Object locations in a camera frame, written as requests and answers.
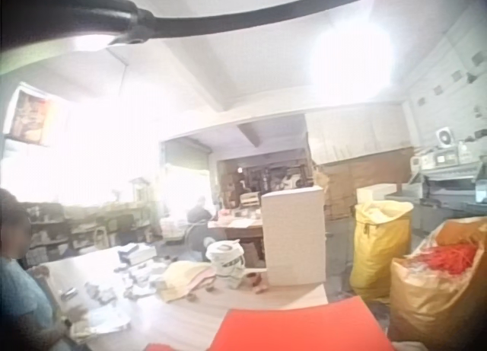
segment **poster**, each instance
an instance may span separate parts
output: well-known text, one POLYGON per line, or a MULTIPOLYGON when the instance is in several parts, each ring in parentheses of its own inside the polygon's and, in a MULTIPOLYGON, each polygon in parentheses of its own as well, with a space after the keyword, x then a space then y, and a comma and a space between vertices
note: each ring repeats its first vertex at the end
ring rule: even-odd
POLYGON ((8 138, 28 144, 51 145, 63 120, 59 111, 59 101, 19 88, 8 138))

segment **hand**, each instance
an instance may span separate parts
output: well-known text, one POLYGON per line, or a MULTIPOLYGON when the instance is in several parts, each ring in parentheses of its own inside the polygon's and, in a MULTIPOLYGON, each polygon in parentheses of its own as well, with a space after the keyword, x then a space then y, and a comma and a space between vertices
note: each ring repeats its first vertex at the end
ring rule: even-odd
POLYGON ((88 310, 86 308, 79 305, 69 309, 65 316, 71 321, 71 323, 76 323, 79 322, 87 312, 88 310))
POLYGON ((33 277, 49 277, 49 267, 40 265, 40 266, 34 266, 30 269, 27 270, 30 275, 33 277))

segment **white container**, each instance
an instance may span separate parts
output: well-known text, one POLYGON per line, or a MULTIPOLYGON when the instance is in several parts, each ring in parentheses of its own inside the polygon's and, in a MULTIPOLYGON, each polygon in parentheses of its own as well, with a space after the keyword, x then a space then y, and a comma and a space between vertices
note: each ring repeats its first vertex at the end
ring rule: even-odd
POLYGON ((216 276, 223 278, 228 286, 236 289, 244 277, 244 249, 238 241, 218 241, 206 249, 206 256, 216 270, 216 276))
POLYGON ((262 196, 269 284, 293 286, 326 278, 325 205, 321 187, 262 196))
POLYGON ((361 187, 357 189, 357 203, 363 204, 370 201, 385 200, 386 195, 396 191, 395 183, 378 183, 377 185, 361 187))

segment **person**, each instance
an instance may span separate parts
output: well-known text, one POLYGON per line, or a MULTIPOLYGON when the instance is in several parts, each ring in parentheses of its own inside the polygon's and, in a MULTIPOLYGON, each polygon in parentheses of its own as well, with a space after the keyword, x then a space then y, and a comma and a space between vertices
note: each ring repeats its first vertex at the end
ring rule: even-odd
MULTIPOLYGON (((29 273, 17 262, 30 247, 30 220, 15 196, 0 189, 0 311, 2 344, 12 349, 69 351, 63 340, 70 322, 55 320, 53 307, 33 276, 48 276, 46 266, 29 273)), ((73 309, 71 321, 82 316, 73 309)))
POLYGON ((205 209, 204 196, 198 198, 196 206, 188 211, 186 218, 190 224, 186 234, 186 239, 191 243, 190 247, 201 254, 203 261, 208 261, 205 239, 212 237, 212 233, 208 229, 208 222, 213 218, 213 215, 205 209))
POLYGON ((196 206, 186 214, 188 223, 196 224, 200 222, 209 222, 213 218, 213 215, 205 209, 205 201, 204 196, 198 198, 196 206))

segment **ceiling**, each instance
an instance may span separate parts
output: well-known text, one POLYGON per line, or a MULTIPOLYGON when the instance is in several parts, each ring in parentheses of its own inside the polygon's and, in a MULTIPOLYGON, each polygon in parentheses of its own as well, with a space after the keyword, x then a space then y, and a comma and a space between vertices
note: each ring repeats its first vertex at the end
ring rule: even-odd
MULTIPOLYGON (((249 11, 293 0, 133 1, 157 16, 178 17, 249 11)), ((394 48, 393 83, 363 102, 401 102, 402 80, 471 1, 362 0, 248 30, 151 40, 43 63, 93 98, 150 106, 148 119, 160 127, 160 139, 192 136, 216 152, 229 142, 259 150, 269 141, 268 146, 285 144, 289 136, 302 133, 302 117, 271 117, 323 108, 310 83, 310 54, 321 33, 353 18, 383 28, 394 48)))
POLYGON ((296 114, 220 126, 189 137, 209 147, 215 159, 223 160, 302 149, 306 131, 304 116, 296 114))

